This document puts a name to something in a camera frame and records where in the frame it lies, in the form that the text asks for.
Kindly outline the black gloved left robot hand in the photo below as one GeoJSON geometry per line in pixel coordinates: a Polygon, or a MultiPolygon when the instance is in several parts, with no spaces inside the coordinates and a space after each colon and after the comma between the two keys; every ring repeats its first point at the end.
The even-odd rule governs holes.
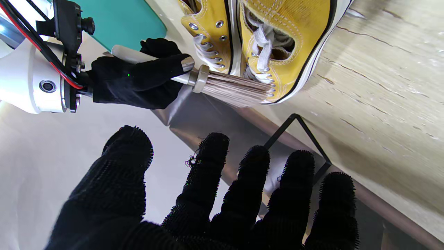
{"type": "Polygon", "coordinates": [[[352,178],[328,174],[311,232],[315,161],[297,150],[287,159],[268,212],[257,220],[271,156],[249,149],[221,211],[209,219],[228,154],[229,138],[209,134],[190,158],[190,172],[176,204],[161,225],[143,220],[145,172],[153,147],[139,127],[124,126],[105,144],[62,206],[46,250],[354,250],[359,246],[352,178]]]}

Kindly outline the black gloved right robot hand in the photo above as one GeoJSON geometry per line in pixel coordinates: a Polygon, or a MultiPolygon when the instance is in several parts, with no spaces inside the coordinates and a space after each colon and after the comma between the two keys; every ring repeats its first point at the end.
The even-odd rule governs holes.
{"type": "Polygon", "coordinates": [[[164,38],[147,38],[140,45],[140,52],[155,60],[131,64],[117,57],[99,57],[92,62],[87,74],[95,103],[155,110],[165,109],[177,98],[183,85],[173,78],[193,69],[194,59],[164,38]]]}

